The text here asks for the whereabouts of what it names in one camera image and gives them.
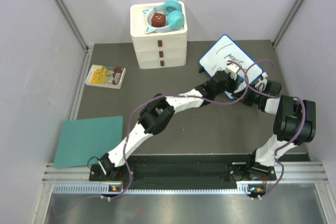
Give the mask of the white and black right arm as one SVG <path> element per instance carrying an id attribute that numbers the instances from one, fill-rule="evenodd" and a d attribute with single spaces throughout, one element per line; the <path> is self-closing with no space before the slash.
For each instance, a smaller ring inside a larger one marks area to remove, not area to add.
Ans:
<path id="1" fill-rule="evenodd" d="M 275 115 L 273 134 L 262 147 L 248 155 L 244 174 L 257 180 L 272 176 L 274 164 L 287 151 L 309 143 L 316 134 L 316 103 L 281 95 L 281 83 L 259 81 L 252 84 L 243 103 L 258 105 L 262 112 Z"/>

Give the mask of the blue-framed whiteboard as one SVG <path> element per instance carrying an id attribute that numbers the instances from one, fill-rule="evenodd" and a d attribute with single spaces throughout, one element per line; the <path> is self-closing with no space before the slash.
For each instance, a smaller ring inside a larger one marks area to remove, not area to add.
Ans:
<path id="1" fill-rule="evenodd" d="M 241 66 L 247 72 L 250 83 L 257 80 L 263 73 L 262 67 L 254 64 L 255 61 L 228 35 L 222 35 L 199 60 L 200 66 L 211 77 L 216 71 L 225 70 L 231 62 L 235 66 Z"/>

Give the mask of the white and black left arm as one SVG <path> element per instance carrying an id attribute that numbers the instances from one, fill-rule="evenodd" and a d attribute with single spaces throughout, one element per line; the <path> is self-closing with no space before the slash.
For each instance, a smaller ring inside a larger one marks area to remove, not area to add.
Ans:
<path id="1" fill-rule="evenodd" d="M 160 134 L 173 115 L 192 108 L 200 108 L 215 100 L 224 92 L 233 93 L 243 78 L 236 73 L 217 71 L 208 81 L 191 91 L 177 96 L 157 94 L 144 106 L 134 128 L 114 149 L 92 165 L 89 180 L 111 181 L 119 175 L 120 167 L 127 164 L 129 156 L 148 138 Z"/>

